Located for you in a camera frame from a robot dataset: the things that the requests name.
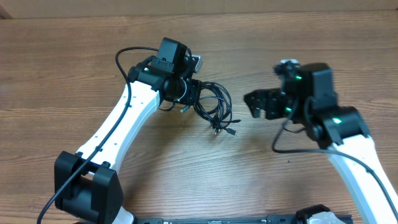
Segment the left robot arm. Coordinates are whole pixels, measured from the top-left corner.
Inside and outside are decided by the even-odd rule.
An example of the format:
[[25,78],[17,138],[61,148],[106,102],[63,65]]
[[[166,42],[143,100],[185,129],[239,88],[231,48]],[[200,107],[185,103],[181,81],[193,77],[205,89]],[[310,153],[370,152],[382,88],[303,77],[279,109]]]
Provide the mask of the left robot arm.
[[123,208],[119,170],[149,117],[163,101],[194,104],[199,81],[192,75],[203,63],[181,42],[163,38],[156,55],[122,71],[126,86],[99,130],[76,153],[60,153],[54,164],[57,209],[90,223],[135,223]]

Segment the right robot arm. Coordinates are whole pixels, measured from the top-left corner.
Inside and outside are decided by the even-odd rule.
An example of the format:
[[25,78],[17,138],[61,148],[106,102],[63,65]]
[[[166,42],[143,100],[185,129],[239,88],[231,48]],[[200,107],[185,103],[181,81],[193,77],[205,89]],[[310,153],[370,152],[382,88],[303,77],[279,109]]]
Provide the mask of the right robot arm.
[[339,173],[363,222],[397,223],[397,194],[376,152],[370,130],[353,106],[339,106],[333,70],[327,63],[301,65],[281,60],[274,67],[280,88],[244,96],[253,117],[285,118],[303,125],[307,136]]

